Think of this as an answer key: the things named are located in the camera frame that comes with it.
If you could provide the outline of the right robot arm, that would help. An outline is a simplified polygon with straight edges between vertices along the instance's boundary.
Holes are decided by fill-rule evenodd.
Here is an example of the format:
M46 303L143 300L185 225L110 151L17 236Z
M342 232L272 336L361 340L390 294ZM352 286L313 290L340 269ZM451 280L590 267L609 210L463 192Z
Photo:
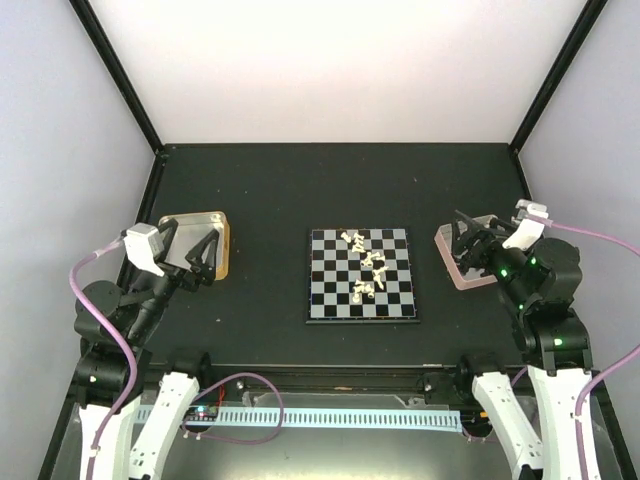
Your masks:
M572 307L583 275L573 245L544 236L545 208L523 202L509 222L456 212L451 257L462 274L497 280L538 407L532 425L506 371L490 355L469 355L454 379L457 396L487 414L514 479L598 479L590 391L593 358Z

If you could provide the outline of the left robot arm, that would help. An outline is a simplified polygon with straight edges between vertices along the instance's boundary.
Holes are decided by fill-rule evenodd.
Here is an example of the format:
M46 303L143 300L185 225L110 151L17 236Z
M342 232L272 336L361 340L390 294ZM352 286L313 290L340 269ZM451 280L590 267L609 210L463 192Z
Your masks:
M146 348L178 289L195 292L226 277L230 226L220 212L184 214L159 225L138 223L74 266L74 329L81 356L74 372L82 428L83 479L159 479L175 435L194 399L214 388L204 351L170 355L151 413L133 432L151 354ZM80 269L123 248L138 269L128 289L111 281L80 287Z

